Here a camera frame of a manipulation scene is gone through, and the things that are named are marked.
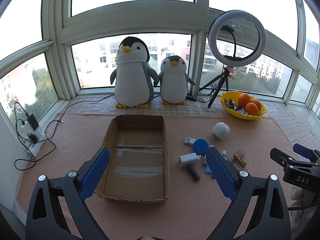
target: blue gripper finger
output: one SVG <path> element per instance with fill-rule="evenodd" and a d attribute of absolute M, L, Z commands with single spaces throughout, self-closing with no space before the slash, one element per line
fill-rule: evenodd
<path fill-rule="evenodd" d="M 311 158 L 312 157 L 312 153 L 311 153 L 311 150 L 307 147 L 304 147 L 298 143 L 296 143 L 293 147 L 292 147 L 292 150 L 301 155 L 302 157 L 305 157 L 307 159 Z"/>
<path fill-rule="evenodd" d="M 87 174 L 84 176 L 81 182 L 81 190 L 79 196 L 82 201 L 92 196 L 96 189 L 106 167 L 110 161 L 109 150 L 104 149 L 99 157 L 95 160 Z"/>
<path fill-rule="evenodd" d="M 214 175 L 222 193 L 225 197 L 230 198 L 231 201 L 233 201 L 237 196 L 237 193 L 235 191 L 235 181 L 211 148 L 207 150 L 205 156 L 207 164 L 212 174 Z"/>

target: tripod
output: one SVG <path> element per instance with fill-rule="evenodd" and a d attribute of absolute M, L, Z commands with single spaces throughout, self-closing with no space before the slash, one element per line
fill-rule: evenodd
<path fill-rule="evenodd" d="M 203 89 L 206 89 L 208 86 L 210 86 L 211 84 L 213 84 L 214 82 L 216 82 L 218 79 L 219 80 L 219 83 L 217 85 L 217 88 L 215 89 L 214 93 L 213 93 L 213 96 L 212 98 L 210 99 L 210 102 L 208 104 L 208 108 L 211 107 L 213 101 L 216 99 L 219 91 L 221 90 L 224 82 L 226 83 L 226 88 L 227 88 L 227 91 L 229 91 L 229 80 L 228 80 L 228 77 L 230 75 L 230 71 L 227 70 L 227 68 L 224 68 L 223 72 L 216 76 L 214 79 L 212 79 L 211 81 L 209 81 L 207 84 L 205 84 L 203 87 L 199 88 L 199 91 L 203 90 Z"/>

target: small metal part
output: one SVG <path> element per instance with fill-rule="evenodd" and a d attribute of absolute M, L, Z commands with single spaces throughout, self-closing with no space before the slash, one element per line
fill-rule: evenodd
<path fill-rule="evenodd" d="M 39 179 L 39 181 L 45 180 L 45 175 L 41 175 L 38 179 Z"/>
<path fill-rule="evenodd" d="M 68 176 L 69 177 L 74 177 L 74 176 L 76 176 L 77 175 L 77 172 L 76 171 L 70 171 L 69 173 L 68 173 Z"/>
<path fill-rule="evenodd" d="M 272 180 L 277 180 L 277 179 L 278 179 L 278 177 L 277 177 L 275 174 L 271 174 L 271 175 L 270 175 L 270 178 L 271 178 Z"/>
<path fill-rule="evenodd" d="M 240 174 L 240 176 L 242 176 L 242 177 L 248 176 L 248 173 L 247 173 L 246 171 L 240 171 L 239 174 Z"/>

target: white wall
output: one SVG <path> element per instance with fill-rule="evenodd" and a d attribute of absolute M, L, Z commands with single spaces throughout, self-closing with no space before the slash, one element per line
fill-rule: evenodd
<path fill-rule="evenodd" d="M 0 114 L 0 204 L 12 212 L 17 210 L 15 196 L 22 176 L 22 171 L 16 170 L 13 163 L 18 158 L 26 157 L 23 147 L 9 129 L 4 116 Z"/>

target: open cardboard box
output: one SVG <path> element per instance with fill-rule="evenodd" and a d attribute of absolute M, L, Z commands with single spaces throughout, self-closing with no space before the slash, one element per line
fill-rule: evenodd
<path fill-rule="evenodd" d="M 119 115 L 102 143 L 110 162 L 95 193 L 114 200 L 148 203 L 169 197 L 167 134 L 162 116 Z"/>

